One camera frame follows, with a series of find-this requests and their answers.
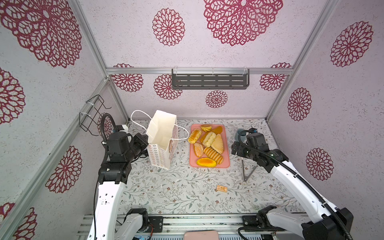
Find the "white printed paper bag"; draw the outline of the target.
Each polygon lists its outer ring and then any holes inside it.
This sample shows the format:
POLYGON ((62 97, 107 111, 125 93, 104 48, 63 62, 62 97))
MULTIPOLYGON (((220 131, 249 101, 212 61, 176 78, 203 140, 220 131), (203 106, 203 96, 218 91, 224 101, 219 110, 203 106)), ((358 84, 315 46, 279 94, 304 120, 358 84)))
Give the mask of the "white printed paper bag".
POLYGON ((146 130, 149 144, 147 151, 151 165, 169 170, 178 142, 190 137, 189 130, 178 125, 177 116, 174 114, 157 110, 154 116, 150 117, 149 125, 145 127, 134 120, 135 113, 142 113, 147 117, 149 115, 141 110, 135 110, 131 114, 131 121, 146 130))

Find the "triangular sandwich bread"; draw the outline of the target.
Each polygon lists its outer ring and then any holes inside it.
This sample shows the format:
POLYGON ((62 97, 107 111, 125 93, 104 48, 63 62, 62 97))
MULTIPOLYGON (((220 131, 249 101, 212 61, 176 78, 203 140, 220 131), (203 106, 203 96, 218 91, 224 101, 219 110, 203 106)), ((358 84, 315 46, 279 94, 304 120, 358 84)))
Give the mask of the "triangular sandwich bread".
POLYGON ((221 134, 216 135, 214 141, 211 144, 211 148, 215 150, 217 153, 219 153, 220 155, 224 152, 225 148, 224 148, 224 142, 221 134))

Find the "pale scored bread loaf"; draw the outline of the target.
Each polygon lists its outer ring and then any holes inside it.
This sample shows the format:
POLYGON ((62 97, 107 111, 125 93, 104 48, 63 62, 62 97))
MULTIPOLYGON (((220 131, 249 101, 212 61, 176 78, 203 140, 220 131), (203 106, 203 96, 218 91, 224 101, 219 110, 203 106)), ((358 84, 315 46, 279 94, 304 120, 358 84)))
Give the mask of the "pale scored bread loaf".
POLYGON ((202 144, 209 148, 212 143, 214 142, 214 140, 216 139, 216 134, 215 133, 212 133, 212 132, 208 132, 206 135, 205 135, 205 138, 202 140, 202 144))

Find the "yellow corn-shaped bread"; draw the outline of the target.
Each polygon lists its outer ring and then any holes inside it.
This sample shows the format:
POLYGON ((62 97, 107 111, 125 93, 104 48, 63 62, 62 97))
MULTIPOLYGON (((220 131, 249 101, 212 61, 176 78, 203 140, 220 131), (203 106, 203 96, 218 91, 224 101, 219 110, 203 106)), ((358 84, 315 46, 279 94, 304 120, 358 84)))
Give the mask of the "yellow corn-shaped bread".
POLYGON ((195 144, 195 143, 198 141, 198 139, 201 137, 202 132, 203 132, 203 131, 202 131, 201 129, 194 129, 194 130, 192 131, 192 133, 191 133, 189 139, 188 139, 188 142, 189 142, 190 144, 195 144))

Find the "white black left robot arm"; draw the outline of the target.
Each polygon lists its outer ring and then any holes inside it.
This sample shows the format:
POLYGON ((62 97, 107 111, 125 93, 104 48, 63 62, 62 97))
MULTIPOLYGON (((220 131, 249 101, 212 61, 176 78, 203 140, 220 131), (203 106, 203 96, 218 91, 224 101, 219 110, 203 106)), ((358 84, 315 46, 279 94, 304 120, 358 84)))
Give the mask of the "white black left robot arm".
POLYGON ((97 189, 94 195, 94 218, 89 240, 132 240, 138 232, 149 227, 146 209, 131 209, 118 230, 115 229, 119 201, 132 170, 132 162, 148 146, 148 136, 125 132, 112 133, 102 142, 105 148, 97 189))

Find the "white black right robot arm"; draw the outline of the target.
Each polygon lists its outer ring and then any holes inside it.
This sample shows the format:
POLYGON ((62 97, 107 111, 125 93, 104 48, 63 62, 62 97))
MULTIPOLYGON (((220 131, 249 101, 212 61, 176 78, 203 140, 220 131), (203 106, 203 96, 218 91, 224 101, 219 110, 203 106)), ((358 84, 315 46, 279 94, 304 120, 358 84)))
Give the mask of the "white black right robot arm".
POLYGON ((232 154, 255 161, 278 179, 300 203, 305 213, 288 213, 282 208, 268 206, 257 213, 259 229, 283 229, 305 240, 351 240, 354 216, 326 200, 294 168, 280 150, 268 145, 250 147, 235 141, 232 154))

